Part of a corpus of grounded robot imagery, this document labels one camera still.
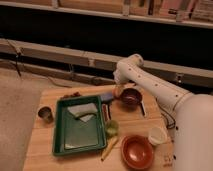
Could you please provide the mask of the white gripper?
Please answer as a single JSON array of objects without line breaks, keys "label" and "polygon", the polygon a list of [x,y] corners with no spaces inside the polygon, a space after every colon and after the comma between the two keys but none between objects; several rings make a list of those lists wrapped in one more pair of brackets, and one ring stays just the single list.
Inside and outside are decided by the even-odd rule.
[{"label": "white gripper", "polygon": [[114,96],[119,98],[124,90],[124,86],[121,84],[126,84],[129,81],[128,71],[125,68],[117,68],[114,72],[114,81],[116,84],[114,89]]}]

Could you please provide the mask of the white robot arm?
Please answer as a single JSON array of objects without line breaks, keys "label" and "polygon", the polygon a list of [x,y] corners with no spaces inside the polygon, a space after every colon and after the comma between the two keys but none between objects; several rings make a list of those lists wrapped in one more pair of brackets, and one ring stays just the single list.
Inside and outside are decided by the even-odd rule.
[{"label": "white robot arm", "polygon": [[194,94],[141,69],[143,58],[119,60],[114,80],[129,80],[176,113],[172,171],[213,171],[213,96]]}]

